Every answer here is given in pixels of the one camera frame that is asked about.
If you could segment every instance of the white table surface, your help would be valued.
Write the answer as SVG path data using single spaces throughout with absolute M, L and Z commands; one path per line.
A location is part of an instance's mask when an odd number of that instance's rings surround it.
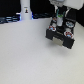
M 84 27 L 72 49 L 45 38 L 50 19 L 0 24 L 0 84 L 84 84 Z

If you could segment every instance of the white surface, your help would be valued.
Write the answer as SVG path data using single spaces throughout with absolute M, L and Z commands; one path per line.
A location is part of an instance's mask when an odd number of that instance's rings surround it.
M 0 84 L 84 84 L 84 27 L 70 50 L 45 38 L 49 23 L 0 24 Z
M 83 3 L 84 0 L 65 0 L 64 5 L 79 10 L 83 7 Z

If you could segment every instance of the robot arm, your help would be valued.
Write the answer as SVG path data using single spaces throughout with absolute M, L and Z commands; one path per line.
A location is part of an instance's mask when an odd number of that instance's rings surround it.
M 53 40 L 60 46 L 69 49 L 74 44 L 74 27 L 76 24 L 76 10 L 83 6 L 83 0 L 49 0 L 58 9 L 52 17 L 49 28 L 46 30 L 46 38 Z

